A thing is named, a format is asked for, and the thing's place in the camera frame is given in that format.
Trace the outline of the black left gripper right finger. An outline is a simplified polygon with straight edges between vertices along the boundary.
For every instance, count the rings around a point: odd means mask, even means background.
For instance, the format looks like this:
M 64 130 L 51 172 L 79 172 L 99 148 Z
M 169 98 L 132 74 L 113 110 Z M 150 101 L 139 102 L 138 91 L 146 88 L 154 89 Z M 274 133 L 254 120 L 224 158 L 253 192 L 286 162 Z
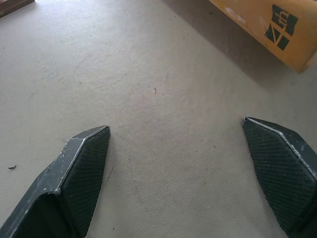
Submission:
M 246 117 L 242 128 L 257 180 L 287 234 L 317 234 L 317 153 L 295 131 Z

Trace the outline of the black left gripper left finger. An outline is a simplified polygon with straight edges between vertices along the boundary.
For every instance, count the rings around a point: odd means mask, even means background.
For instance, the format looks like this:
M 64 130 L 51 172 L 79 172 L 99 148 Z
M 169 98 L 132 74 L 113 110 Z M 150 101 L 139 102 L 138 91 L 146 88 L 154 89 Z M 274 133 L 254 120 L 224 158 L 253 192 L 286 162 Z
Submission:
M 33 181 L 0 238 L 85 238 L 103 183 L 107 125 L 83 131 Z

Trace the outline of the yellow box with black logo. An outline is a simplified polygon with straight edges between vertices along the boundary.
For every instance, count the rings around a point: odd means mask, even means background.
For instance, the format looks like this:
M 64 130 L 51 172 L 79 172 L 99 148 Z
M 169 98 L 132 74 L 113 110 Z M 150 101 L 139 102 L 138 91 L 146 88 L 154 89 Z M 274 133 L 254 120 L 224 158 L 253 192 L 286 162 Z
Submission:
M 296 72 L 317 64 L 317 0 L 209 0 Z

